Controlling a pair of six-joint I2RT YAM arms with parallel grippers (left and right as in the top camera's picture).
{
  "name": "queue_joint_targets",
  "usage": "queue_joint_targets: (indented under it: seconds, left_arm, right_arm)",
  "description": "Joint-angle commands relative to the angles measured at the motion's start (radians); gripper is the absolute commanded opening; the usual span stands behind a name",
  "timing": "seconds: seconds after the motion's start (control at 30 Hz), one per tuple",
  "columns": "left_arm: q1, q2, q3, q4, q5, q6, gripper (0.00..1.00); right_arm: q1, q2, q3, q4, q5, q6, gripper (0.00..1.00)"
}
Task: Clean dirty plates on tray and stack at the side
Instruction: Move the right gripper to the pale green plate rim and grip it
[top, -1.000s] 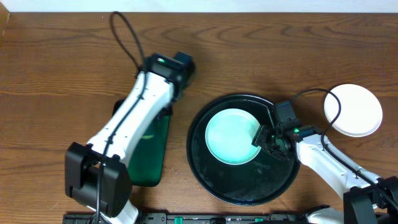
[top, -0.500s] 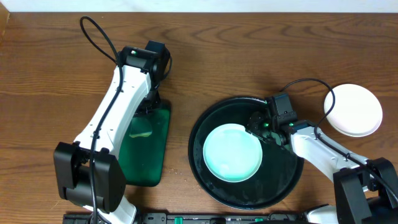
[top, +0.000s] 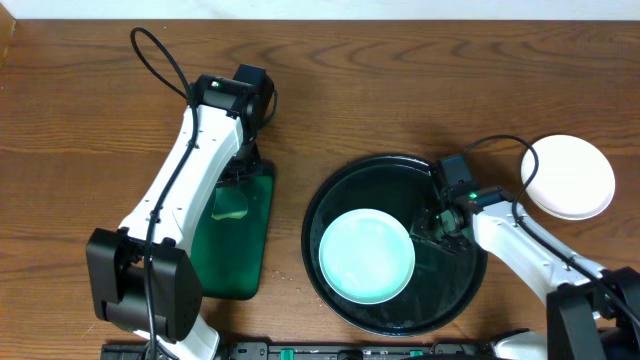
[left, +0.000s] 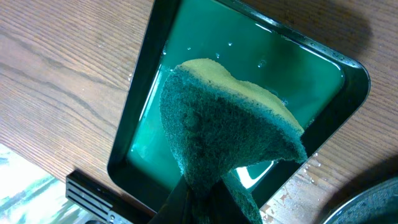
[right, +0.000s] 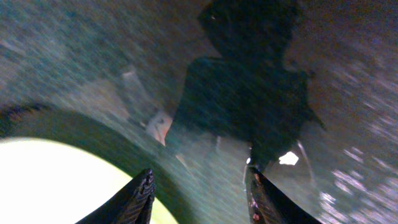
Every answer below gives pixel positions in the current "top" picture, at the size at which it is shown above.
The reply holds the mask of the green yellow sponge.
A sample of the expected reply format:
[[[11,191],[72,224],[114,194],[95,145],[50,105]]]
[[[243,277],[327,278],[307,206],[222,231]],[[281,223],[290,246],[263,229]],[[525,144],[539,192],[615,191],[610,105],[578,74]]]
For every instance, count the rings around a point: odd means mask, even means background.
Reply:
[[[239,187],[215,189],[215,201],[211,217],[214,220],[241,219],[248,213],[248,200]]]

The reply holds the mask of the mint green plate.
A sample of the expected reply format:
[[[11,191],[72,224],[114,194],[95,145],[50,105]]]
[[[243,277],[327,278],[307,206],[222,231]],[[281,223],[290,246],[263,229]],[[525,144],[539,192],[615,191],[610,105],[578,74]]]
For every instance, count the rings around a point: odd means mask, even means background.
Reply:
[[[322,277],[341,298],[377,305],[407,287],[416,255],[409,232],[399,220],[362,208],[329,224],[320,240],[318,260]]]

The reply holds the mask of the white plate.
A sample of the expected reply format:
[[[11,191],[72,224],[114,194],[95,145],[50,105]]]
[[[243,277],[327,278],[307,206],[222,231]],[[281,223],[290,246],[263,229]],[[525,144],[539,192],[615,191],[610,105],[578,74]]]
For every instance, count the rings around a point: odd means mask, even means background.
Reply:
[[[616,180],[607,157],[593,144],[571,135],[550,135],[525,152],[521,180],[526,193],[546,213],[579,221],[601,214],[613,201]]]

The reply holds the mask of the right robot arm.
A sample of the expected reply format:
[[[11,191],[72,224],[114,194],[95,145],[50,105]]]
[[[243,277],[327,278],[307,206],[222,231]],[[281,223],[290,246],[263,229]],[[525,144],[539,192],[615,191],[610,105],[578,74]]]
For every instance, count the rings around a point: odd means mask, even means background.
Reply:
[[[484,250],[544,303],[546,335],[520,330],[489,344],[491,359],[636,359],[639,274],[585,258],[528,216],[500,187],[447,191],[422,206],[410,234],[445,254]]]

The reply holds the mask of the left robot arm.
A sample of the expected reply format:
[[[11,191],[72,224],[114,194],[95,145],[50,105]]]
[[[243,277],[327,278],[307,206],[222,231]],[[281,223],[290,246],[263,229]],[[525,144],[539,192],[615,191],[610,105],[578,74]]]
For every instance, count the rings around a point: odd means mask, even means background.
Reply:
[[[212,359],[207,296],[257,290],[274,187],[255,140],[276,107],[265,70],[202,75],[185,90],[180,133],[144,197],[86,258],[96,316],[147,339],[142,359]]]

